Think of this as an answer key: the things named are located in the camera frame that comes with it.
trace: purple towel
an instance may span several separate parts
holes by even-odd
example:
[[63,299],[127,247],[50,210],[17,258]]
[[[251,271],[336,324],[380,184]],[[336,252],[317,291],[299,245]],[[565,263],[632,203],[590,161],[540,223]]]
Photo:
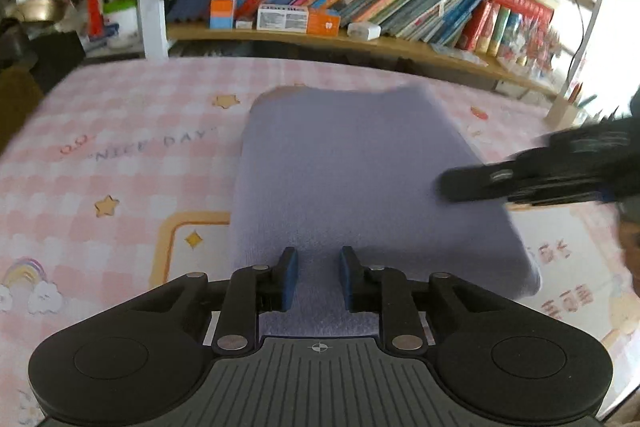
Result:
[[269,335],[367,335],[377,316],[350,314],[338,252],[427,280],[447,271],[508,298],[533,295],[538,270],[501,201],[450,204],[434,182],[479,163],[418,87],[300,89],[262,100],[244,131],[230,226],[234,269],[300,254],[289,312],[260,316]]

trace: desk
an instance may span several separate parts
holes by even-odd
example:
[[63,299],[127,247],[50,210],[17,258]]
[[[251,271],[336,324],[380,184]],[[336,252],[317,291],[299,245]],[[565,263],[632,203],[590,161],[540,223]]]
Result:
[[[44,100],[0,160],[0,425],[35,425],[27,363],[55,331],[194,270],[229,276],[226,224],[241,134],[276,86],[418,83],[485,161],[530,148],[544,112],[389,71],[266,58],[136,60],[83,68]],[[594,203],[514,210],[542,267],[526,305],[581,327],[614,359],[603,411],[640,383],[640,300],[615,214]]]

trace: circular pad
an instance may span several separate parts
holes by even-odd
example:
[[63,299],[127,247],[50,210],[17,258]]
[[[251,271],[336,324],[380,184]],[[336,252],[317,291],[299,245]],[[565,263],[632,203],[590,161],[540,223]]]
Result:
[[148,359],[146,347],[132,339],[107,337],[84,344],[74,357],[80,373],[97,380],[132,375]]
[[558,424],[597,412],[612,364],[590,335],[548,317],[487,312],[436,345],[435,368],[466,407],[503,423]]
[[520,378],[548,378],[566,363],[562,347],[538,337],[511,337],[494,346],[495,365]]
[[49,337],[31,355],[29,379],[42,410],[57,420],[133,425],[186,399],[207,352],[163,314],[133,311]]

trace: yellow star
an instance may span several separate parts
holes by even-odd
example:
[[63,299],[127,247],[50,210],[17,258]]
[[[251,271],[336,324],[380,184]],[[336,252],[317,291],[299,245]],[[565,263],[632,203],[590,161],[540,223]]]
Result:
[[234,94],[219,94],[213,101],[213,105],[221,107],[222,109],[228,109],[233,105],[238,105],[240,100],[236,98]]
[[202,243],[202,238],[198,235],[198,232],[196,232],[195,230],[191,232],[187,237],[185,237],[184,240],[191,247],[191,250],[193,250],[194,248],[197,247],[197,245]]
[[95,217],[113,216],[116,212],[116,206],[120,202],[114,200],[111,196],[107,196],[103,200],[95,202]]

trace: pen holder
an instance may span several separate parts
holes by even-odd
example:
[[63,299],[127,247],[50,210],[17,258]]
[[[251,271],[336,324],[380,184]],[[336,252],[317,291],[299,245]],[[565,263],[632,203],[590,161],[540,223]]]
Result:
[[563,96],[558,96],[545,117],[545,123],[552,131],[562,131],[572,127],[578,117],[578,109]]

